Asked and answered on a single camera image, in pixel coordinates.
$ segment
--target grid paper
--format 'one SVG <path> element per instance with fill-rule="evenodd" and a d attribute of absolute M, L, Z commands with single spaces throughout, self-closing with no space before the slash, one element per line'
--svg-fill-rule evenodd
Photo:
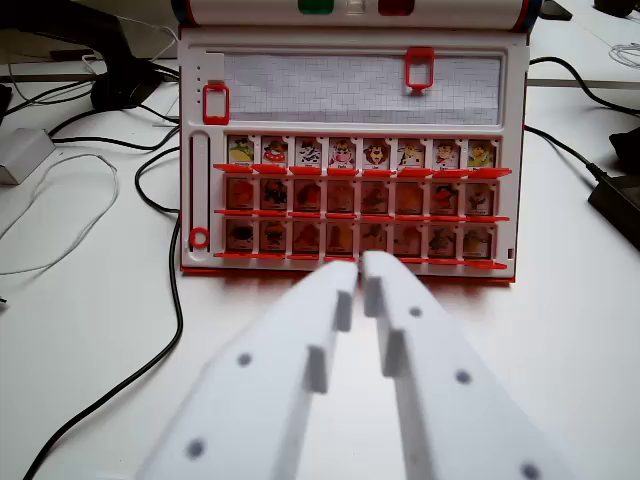
<path fill-rule="evenodd" d="M 404 57 L 225 55 L 234 120 L 498 123 L 500 58 L 439 57 L 434 69 L 433 86 L 414 94 Z"/>

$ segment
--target white desk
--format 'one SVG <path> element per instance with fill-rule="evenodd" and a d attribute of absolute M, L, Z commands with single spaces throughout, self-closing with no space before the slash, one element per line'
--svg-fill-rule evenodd
<path fill-rule="evenodd" d="M 640 107 L 637 91 L 596 94 Z M 160 108 L 154 102 L 161 97 L 147 105 Z M 5 120 L 0 136 L 18 125 L 53 126 L 88 107 L 80 102 L 21 111 Z M 531 88 L 527 108 L 528 124 L 607 168 L 609 133 L 640 123 L 594 107 L 575 88 Z M 89 117 L 63 134 L 153 144 L 167 131 L 137 115 L 147 112 Z M 61 264 L 42 275 L 0 277 L 10 301 L 0 312 L 3 479 L 21 478 L 62 423 L 155 355 L 175 329 L 166 265 L 173 219 L 147 207 L 133 186 L 135 170 L 153 154 L 59 148 L 22 186 L 0 189 L 0 224 L 23 205 L 46 165 L 87 151 L 105 153 L 118 168 L 115 206 Z M 567 165 L 531 134 L 523 162 L 517 282 L 429 285 L 578 479 L 635 480 L 640 254 L 587 203 L 580 164 L 569 158 Z M 46 193 L 0 243 L 0 268 L 59 252 L 108 201 L 110 176 L 90 157 L 53 171 Z M 177 206 L 177 178 L 169 156 L 142 184 L 160 203 Z M 37 478 L 132 479 L 202 364 L 291 283 L 179 276 L 185 332 L 177 350 L 70 432 Z M 356 311 L 353 331 L 338 340 L 330 393 L 314 399 L 299 480 L 404 478 L 393 384 L 380 374 L 374 321 L 360 303 Z"/>

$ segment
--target white cable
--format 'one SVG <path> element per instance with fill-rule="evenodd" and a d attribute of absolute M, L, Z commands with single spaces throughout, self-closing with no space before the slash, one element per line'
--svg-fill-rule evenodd
<path fill-rule="evenodd" d="M 116 200 L 118 199 L 118 195 L 120 194 L 120 184 L 118 182 L 118 175 L 116 173 L 118 170 L 116 169 L 116 167 L 114 167 L 112 164 L 110 164 L 102 155 L 97 155 L 97 154 L 94 154 L 94 153 L 82 153 L 80 155 L 73 155 L 72 157 L 68 157 L 68 158 L 64 158 L 62 160 L 58 160 L 57 162 L 55 162 L 54 164 L 52 164 L 51 166 L 49 166 L 49 168 L 47 168 L 45 170 L 44 175 L 42 175 L 42 178 L 40 179 L 40 181 L 38 182 L 36 187 L 33 189 L 33 192 L 31 193 L 31 199 L 29 200 L 29 204 L 22 211 L 22 213 L 15 218 L 15 220 L 13 220 L 11 223 L 9 223 L 9 225 L 2 232 L 0 232 L 0 240 L 2 240 L 2 237 L 4 237 L 4 235 L 11 229 L 11 227 L 13 227 L 13 225 L 15 225 L 15 223 L 18 220 L 20 220 L 29 211 L 29 209 L 33 206 L 33 204 L 35 203 L 35 201 L 38 198 L 38 189 L 42 185 L 42 182 L 44 182 L 44 179 L 47 177 L 47 174 L 51 171 L 51 169 L 56 167 L 57 165 L 60 165 L 61 163 L 68 162 L 69 160 L 73 160 L 75 158 L 80 158 L 80 157 L 97 157 L 98 159 L 100 159 L 102 162 L 104 162 L 111 169 L 111 173 L 113 174 L 113 196 L 111 197 L 111 200 L 109 201 L 109 204 L 98 215 L 93 217 L 93 219 L 91 221 L 89 221 L 89 223 L 87 223 L 82 228 L 82 230 L 80 230 L 80 232 L 78 233 L 76 238 L 73 240 L 73 242 L 71 242 L 71 245 L 69 245 L 62 252 L 62 254 L 59 255 L 54 260 L 51 260 L 50 262 L 44 263 L 42 265 L 38 265 L 37 267 L 21 268 L 19 270 L 13 270 L 13 271 L 8 271 L 8 272 L 0 272 L 0 275 L 13 275 L 14 273 L 33 272 L 35 270 L 41 270 L 43 268 L 53 267 L 55 264 L 57 264 L 58 262 L 63 260 L 67 255 L 69 255 L 71 252 L 73 252 L 75 250 L 75 248 L 78 245 L 80 245 L 80 243 L 82 243 L 82 241 L 89 234 L 89 231 L 91 231 L 93 226 L 96 223 L 98 223 L 98 221 L 102 218 L 102 216 L 109 211 L 109 209 L 113 206 L 114 203 L 116 203 Z"/>
<path fill-rule="evenodd" d="M 640 44 L 630 43 L 629 45 L 613 45 L 609 50 L 609 56 L 618 63 L 627 67 L 640 69 Z"/>

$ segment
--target electrical cord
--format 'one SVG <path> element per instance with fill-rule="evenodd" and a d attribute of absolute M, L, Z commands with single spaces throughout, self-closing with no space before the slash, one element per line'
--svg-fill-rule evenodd
<path fill-rule="evenodd" d="M 111 173 L 113 175 L 113 196 L 111 197 L 111 200 L 109 201 L 107 206 L 103 210 L 101 210 L 100 213 L 98 213 L 95 217 L 93 217 L 89 221 L 89 223 L 87 223 L 84 227 L 82 227 L 82 229 L 80 230 L 76 238 L 73 240 L 73 242 L 71 242 L 71 245 L 69 245 L 59 256 L 57 256 L 53 260 L 47 263 L 43 263 L 42 265 L 37 265 L 35 267 L 20 268 L 18 270 L 10 270 L 10 271 L 4 271 L 4 272 L 0 271 L 0 275 L 13 275 L 15 273 L 27 273 L 27 272 L 33 272 L 35 270 L 42 270 L 43 268 L 53 267 L 55 264 L 62 261 L 67 255 L 73 252 L 76 249 L 76 247 L 82 243 L 82 241 L 86 238 L 86 236 L 89 234 L 91 229 L 95 226 L 95 224 L 98 223 L 98 221 L 111 209 L 113 204 L 116 203 L 116 200 L 118 199 L 118 195 L 120 193 L 120 184 L 118 182 L 118 175 L 117 175 L 118 170 L 116 169 L 116 167 L 114 167 L 111 163 L 109 163 L 102 155 L 96 155 L 94 153 L 82 153 L 80 155 L 73 155 L 71 157 L 58 160 L 57 162 L 53 163 L 52 165 L 49 166 L 49 168 L 45 170 L 44 174 L 40 178 L 40 181 L 36 184 L 35 188 L 33 189 L 33 192 L 31 192 L 31 197 L 29 198 L 29 203 L 27 204 L 27 206 L 13 221 L 9 223 L 9 225 L 7 225 L 4 228 L 4 230 L 0 231 L 0 240 L 2 240 L 2 237 L 5 236 L 5 234 L 11 229 L 11 227 L 13 227 L 13 225 L 15 225 L 36 202 L 36 200 L 38 199 L 38 196 L 40 195 L 40 186 L 42 185 L 45 178 L 47 178 L 47 175 L 53 168 L 60 165 L 61 163 L 68 162 L 69 160 L 74 160 L 76 158 L 87 157 L 87 156 L 98 158 L 111 169 Z"/>
<path fill-rule="evenodd" d="M 561 58 L 558 58 L 558 57 L 534 58 L 529 62 L 529 65 L 535 65 L 537 63 L 543 63 L 543 62 L 557 63 L 558 65 L 562 65 L 564 68 L 569 70 L 571 75 L 573 75 L 573 78 L 575 78 L 578 84 L 580 85 L 580 88 L 582 88 L 582 91 L 586 93 L 587 97 L 589 97 L 594 102 L 599 103 L 600 105 L 604 105 L 605 107 L 609 107 L 612 110 L 616 110 L 618 112 L 628 113 L 629 115 L 638 116 L 638 114 L 640 114 L 640 110 L 638 109 L 627 108 L 627 107 L 623 107 L 622 105 L 616 105 L 615 103 L 607 102 L 606 100 L 594 95 L 591 92 L 591 90 L 589 90 L 589 87 L 587 87 L 587 85 L 584 83 L 584 80 L 582 80 L 582 77 L 580 77 L 580 74 L 578 74 L 576 69 L 573 68 L 573 66 L 571 66 L 570 63 L 566 62 L 565 60 L 562 60 Z"/>

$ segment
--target red plastic tab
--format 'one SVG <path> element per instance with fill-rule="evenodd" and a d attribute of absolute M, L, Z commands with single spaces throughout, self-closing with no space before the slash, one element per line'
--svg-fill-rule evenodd
<path fill-rule="evenodd" d="M 513 173 L 510 168 L 479 168 L 469 172 L 469 178 L 500 178 Z"/>
<path fill-rule="evenodd" d="M 248 217 L 256 213 L 255 210 L 214 210 L 213 213 L 220 213 L 222 215 L 237 215 L 242 217 Z"/>
<path fill-rule="evenodd" d="M 416 258 L 416 257 L 398 257 L 402 263 L 423 263 L 426 261 L 426 258 Z"/>
<path fill-rule="evenodd" d="M 287 257 L 289 260 L 319 260 L 320 255 L 308 255 L 303 253 L 294 253 Z"/>
<path fill-rule="evenodd" d="M 467 217 L 449 217 L 447 215 L 436 215 L 429 217 L 432 222 L 464 222 Z"/>
<path fill-rule="evenodd" d="M 252 253 L 251 258 L 262 258 L 265 260 L 284 260 L 284 253 Z"/>
<path fill-rule="evenodd" d="M 217 168 L 226 173 L 253 173 L 251 167 L 247 167 L 246 165 L 233 165 L 231 163 L 216 163 L 213 168 Z"/>
<path fill-rule="evenodd" d="M 491 217 L 485 215 L 476 215 L 476 216 L 467 216 L 464 218 L 464 222 L 475 222 L 475 223 L 495 223 L 495 222 L 508 222 L 510 220 L 509 217 Z"/>
<path fill-rule="evenodd" d="M 209 92 L 218 92 L 223 93 L 225 96 L 225 113 L 224 115 L 209 115 Z M 205 85 L 202 89 L 202 95 L 204 97 L 203 105 L 203 113 L 204 123 L 206 125 L 229 125 L 229 119 L 231 115 L 229 113 L 229 87 L 221 83 L 214 83 L 210 85 Z"/>
<path fill-rule="evenodd" d="M 456 258 L 427 258 L 425 262 L 432 265 L 462 265 L 465 262 Z"/>
<path fill-rule="evenodd" d="M 405 167 L 402 170 L 398 171 L 398 176 L 424 178 L 424 177 L 428 177 L 432 173 L 433 173 L 433 170 L 431 170 L 430 168 Z"/>
<path fill-rule="evenodd" d="M 355 177 L 357 174 L 355 168 L 327 168 L 327 175 L 332 177 Z"/>
<path fill-rule="evenodd" d="M 289 171 L 295 175 L 321 175 L 322 169 L 318 167 L 289 167 Z"/>
<path fill-rule="evenodd" d="M 320 218 L 320 212 L 289 212 L 290 217 Z"/>
<path fill-rule="evenodd" d="M 355 257 L 348 257 L 346 255 L 342 256 L 342 255 L 327 255 L 324 257 L 324 261 L 325 262 L 335 262 L 336 260 L 340 260 L 343 262 L 355 262 L 356 259 Z"/>
<path fill-rule="evenodd" d="M 481 270 L 505 270 L 507 266 L 495 260 L 466 260 L 465 265 Z"/>
<path fill-rule="evenodd" d="M 252 253 L 250 252 L 224 252 L 224 253 L 215 253 L 213 256 L 218 258 L 240 258 L 247 259 L 251 258 Z"/>
<path fill-rule="evenodd" d="M 198 234 L 204 235 L 204 241 L 198 242 Z M 189 244 L 193 248 L 207 248 L 209 246 L 209 230 L 204 227 L 196 227 L 189 233 Z"/>
<path fill-rule="evenodd" d="M 414 90 L 424 90 L 433 85 L 433 66 L 436 54 L 431 47 L 410 47 L 404 59 L 405 82 L 407 87 Z M 413 83 L 411 81 L 411 63 L 427 63 L 429 65 L 429 80 L 427 83 Z"/>
<path fill-rule="evenodd" d="M 327 218 L 356 218 L 353 213 L 327 213 Z"/>
<path fill-rule="evenodd" d="M 363 170 L 362 176 L 363 177 L 390 177 L 394 173 L 396 172 L 394 172 L 393 170 Z"/>
<path fill-rule="evenodd" d="M 469 175 L 470 170 L 438 170 L 437 172 L 433 172 L 433 178 L 461 178 Z"/>
<path fill-rule="evenodd" d="M 287 169 L 281 165 L 270 165 L 268 163 L 265 164 L 255 164 L 253 169 L 258 173 L 277 173 L 277 174 L 286 174 Z"/>

